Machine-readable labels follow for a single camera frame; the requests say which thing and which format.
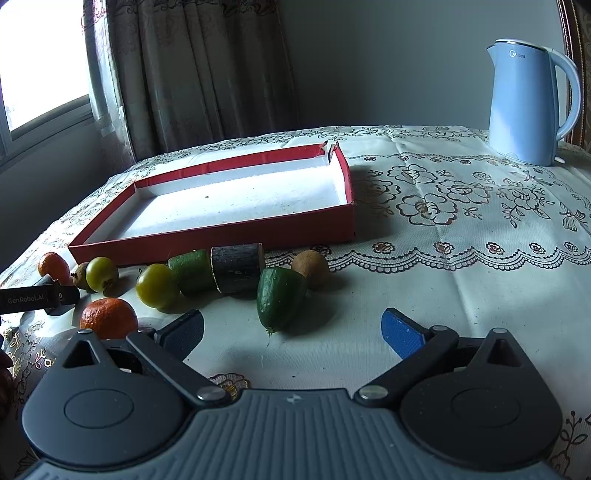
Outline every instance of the blue gripper pad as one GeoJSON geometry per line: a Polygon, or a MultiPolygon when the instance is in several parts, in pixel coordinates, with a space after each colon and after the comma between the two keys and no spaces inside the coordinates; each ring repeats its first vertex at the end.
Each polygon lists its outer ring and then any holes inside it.
{"type": "Polygon", "coordinates": [[[382,315],[382,337],[402,360],[427,343],[423,333],[412,328],[392,309],[382,315]]]}

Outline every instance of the blue electric kettle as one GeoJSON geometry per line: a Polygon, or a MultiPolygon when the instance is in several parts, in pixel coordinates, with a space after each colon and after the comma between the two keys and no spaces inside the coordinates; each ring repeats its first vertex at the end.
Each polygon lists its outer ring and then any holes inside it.
{"type": "Polygon", "coordinates": [[[504,157],[550,166],[558,141],[581,113],[581,82],[572,60],[552,48],[502,38],[488,47],[495,65],[489,145],[504,157]],[[556,67],[572,89],[570,112],[560,125],[556,67]]]}

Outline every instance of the wooden log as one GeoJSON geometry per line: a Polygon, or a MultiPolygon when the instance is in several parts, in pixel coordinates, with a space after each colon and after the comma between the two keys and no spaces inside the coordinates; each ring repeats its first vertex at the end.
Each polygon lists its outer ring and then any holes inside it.
{"type": "Polygon", "coordinates": [[[265,268],[262,244],[213,247],[210,255],[213,280],[219,293],[253,291],[265,268]]]}

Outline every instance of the window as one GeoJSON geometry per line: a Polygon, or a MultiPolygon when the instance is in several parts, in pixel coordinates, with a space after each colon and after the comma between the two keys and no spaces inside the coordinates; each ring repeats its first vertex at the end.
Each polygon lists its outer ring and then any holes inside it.
{"type": "Polygon", "coordinates": [[[82,3],[0,0],[4,161],[92,115],[82,3]]]}

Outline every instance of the gray wall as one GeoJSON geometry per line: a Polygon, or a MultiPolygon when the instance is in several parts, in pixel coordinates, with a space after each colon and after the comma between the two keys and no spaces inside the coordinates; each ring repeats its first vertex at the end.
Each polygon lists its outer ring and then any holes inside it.
{"type": "MultiPolygon", "coordinates": [[[[486,48],[509,37],[564,52],[556,0],[279,5],[305,127],[488,128],[493,67],[486,48]]],[[[563,104],[563,75],[559,81],[563,104]]]]}
{"type": "Polygon", "coordinates": [[[89,119],[26,151],[0,173],[0,272],[107,178],[89,119]]]}

